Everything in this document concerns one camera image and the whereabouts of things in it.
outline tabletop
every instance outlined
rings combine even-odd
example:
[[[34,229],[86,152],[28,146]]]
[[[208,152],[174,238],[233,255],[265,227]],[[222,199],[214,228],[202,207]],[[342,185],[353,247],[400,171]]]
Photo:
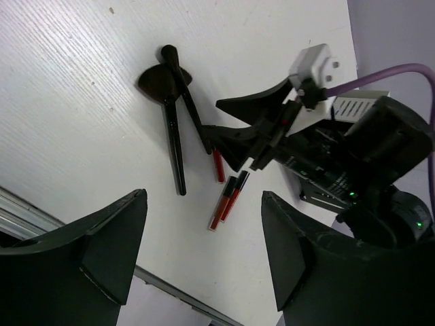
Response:
[[[274,325],[262,191],[323,223],[334,215],[298,202],[273,162],[210,232],[223,188],[211,157],[178,101],[188,194],[177,196],[162,107],[135,84],[171,43],[203,123],[243,126],[216,100],[278,84],[303,48],[328,43],[343,81],[356,78],[346,0],[15,0],[0,29],[0,185],[67,223],[145,188],[137,264],[244,325]]]

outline gray wall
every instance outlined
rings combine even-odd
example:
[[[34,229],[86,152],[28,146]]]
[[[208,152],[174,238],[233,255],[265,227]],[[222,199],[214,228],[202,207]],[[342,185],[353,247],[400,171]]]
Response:
[[[348,0],[348,6],[359,76],[410,62],[435,69],[435,1]],[[424,77],[408,73],[367,89],[390,90],[391,97],[428,121],[432,94]],[[429,205],[426,164],[417,166],[396,185]]]

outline cable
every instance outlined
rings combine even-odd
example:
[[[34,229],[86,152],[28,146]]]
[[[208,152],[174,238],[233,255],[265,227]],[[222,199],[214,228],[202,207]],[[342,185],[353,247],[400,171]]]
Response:
[[[432,89],[432,107],[430,110],[429,125],[434,129],[435,127],[435,72],[428,66],[419,63],[409,63],[406,65],[398,65],[388,69],[372,73],[365,77],[353,80],[349,83],[342,84],[333,88],[325,89],[326,98],[337,96],[339,94],[348,92],[355,88],[377,82],[378,80],[385,79],[391,76],[399,75],[401,73],[420,73],[428,80]],[[430,206],[432,208],[432,216],[435,218],[435,182],[434,182],[434,154],[431,153],[428,158],[428,173],[429,173],[429,196]]]

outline purple cable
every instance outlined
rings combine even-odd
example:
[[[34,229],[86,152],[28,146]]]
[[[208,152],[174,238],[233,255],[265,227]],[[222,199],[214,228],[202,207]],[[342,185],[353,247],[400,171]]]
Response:
[[[429,125],[434,129],[435,126],[435,72],[431,68],[421,65],[419,63],[409,63],[406,65],[398,65],[388,69],[378,71],[377,73],[372,73],[363,78],[356,79],[349,83],[339,85],[325,90],[325,96],[332,97],[339,94],[348,92],[357,87],[361,87],[372,82],[377,82],[378,80],[385,79],[391,76],[398,75],[400,73],[420,73],[429,81],[430,87],[432,89],[432,108],[430,110],[430,120]],[[429,195],[430,195],[430,205],[432,208],[432,215],[435,218],[435,184],[434,184],[434,157],[431,153],[428,158],[428,172],[429,172]]]

